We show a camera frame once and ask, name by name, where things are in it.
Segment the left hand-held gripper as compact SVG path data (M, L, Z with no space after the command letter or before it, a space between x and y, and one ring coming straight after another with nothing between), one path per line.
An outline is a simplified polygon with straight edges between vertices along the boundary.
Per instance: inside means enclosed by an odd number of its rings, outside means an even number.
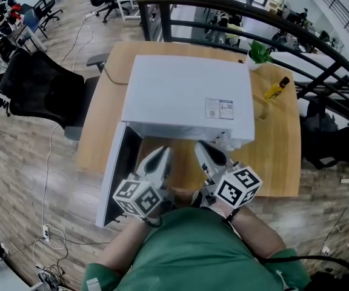
M161 203L173 202L174 194L165 186L171 172L173 151L162 146L148 154L136 174L145 179L123 179L115 188L112 198L125 212L146 218Z

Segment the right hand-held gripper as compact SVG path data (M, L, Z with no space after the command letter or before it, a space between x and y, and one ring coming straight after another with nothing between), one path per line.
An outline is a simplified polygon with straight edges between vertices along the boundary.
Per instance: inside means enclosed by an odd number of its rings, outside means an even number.
M241 162L233 164L228 152L215 143L197 141L194 152L207 175L195 200L198 207L210 207L219 199L238 209L250 202L261 188L263 181L250 166Z

